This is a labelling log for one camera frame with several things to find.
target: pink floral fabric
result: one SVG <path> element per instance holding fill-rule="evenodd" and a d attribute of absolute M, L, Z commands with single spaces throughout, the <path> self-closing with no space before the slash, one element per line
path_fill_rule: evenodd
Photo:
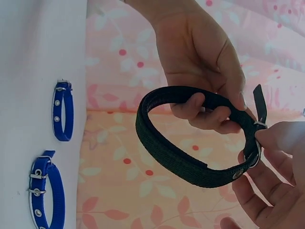
<path fill-rule="evenodd" d="M 252 91 L 260 83 L 269 125 L 304 120 L 305 0 L 198 3 L 237 50 L 250 108 L 255 110 Z M 194 187 L 157 164 L 139 144 L 134 129 L 139 102 L 166 86 L 154 31 L 139 13 L 120 1 L 88 2 L 86 68 L 78 229 L 219 229 L 225 216 L 256 228 L 230 185 Z M 244 146 L 243 135 L 196 130 L 173 117 L 168 106 L 153 110 L 152 121 L 171 142 L 215 169 L 235 165 Z"/>

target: blue strap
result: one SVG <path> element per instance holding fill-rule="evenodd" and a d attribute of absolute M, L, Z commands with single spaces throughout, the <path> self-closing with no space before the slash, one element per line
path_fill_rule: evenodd
<path fill-rule="evenodd" d="M 69 81 L 57 81 L 53 99 L 53 130 L 56 138 L 62 142 L 69 142 L 73 133 L 74 108 L 71 91 L 72 85 Z M 65 104 L 66 115 L 64 131 L 61 122 L 62 101 Z"/>
<path fill-rule="evenodd" d="M 61 175 L 52 163 L 55 151 L 46 150 L 36 158 L 30 175 L 30 205 L 33 221 L 38 229 L 63 229 L 65 222 L 65 195 Z M 46 178 L 49 177 L 53 194 L 53 216 L 50 227 L 46 220 L 43 196 L 46 193 Z"/>

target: nylon strap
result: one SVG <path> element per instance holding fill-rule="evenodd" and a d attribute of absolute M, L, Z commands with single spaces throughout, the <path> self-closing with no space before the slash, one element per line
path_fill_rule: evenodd
<path fill-rule="evenodd" d="M 163 104 L 183 104 L 194 93 L 203 93 L 203 107 L 214 110 L 227 106 L 231 110 L 230 120 L 237 122 L 244 130 L 245 161 L 224 170 L 210 169 L 208 165 L 188 155 L 168 141 L 151 123 L 148 113 Z M 260 160 L 261 146 L 255 139 L 257 130 L 266 129 L 267 108 L 259 84 L 254 90 L 254 100 L 259 122 L 256 122 L 245 111 L 237 110 L 228 99 L 212 92 L 187 86 L 169 86 L 148 93 L 140 102 L 136 117 L 137 135 L 153 158 L 163 167 L 187 182 L 200 187 L 214 188 L 233 182 Z"/>

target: metal rivet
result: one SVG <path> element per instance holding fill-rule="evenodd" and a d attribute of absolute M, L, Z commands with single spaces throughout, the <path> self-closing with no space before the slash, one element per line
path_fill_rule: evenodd
<path fill-rule="evenodd" d="M 38 209 L 36 209 L 34 212 L 35 212 L 35 215 L 36 215 L 37 217 L 41 217 L 41 216 L 42 216 L 41 211 L 39 211 Z"/>
<path fill-rule="evenodd" d="M 35 170 L 35 175 L 40 176 L 42 174 L 42 171 L 40 169 Z"/>
<path fill-rule="evenodd" d="M 244 170 L 238 170 L 234 175 L 233 175 L 233 179 L 236 180 L 238 179 L 242 174 L 244 173 Z"/>

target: white board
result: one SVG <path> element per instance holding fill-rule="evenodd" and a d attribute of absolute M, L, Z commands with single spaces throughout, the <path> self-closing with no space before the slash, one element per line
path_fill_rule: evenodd
<path fill-rule="evenodd" d="M 66 196 L 66 229 L 76 228 L 80 146 L 86 122 L 84 0 L 0 0 L 0 225 L 35 228 L 29 172 L 35 157 L 56 150 Z M 52 130 L 53 90 L 72 83 L 74 133 L 59 142 Z M 45 208 L 51 221 L 51 189 Z"/>

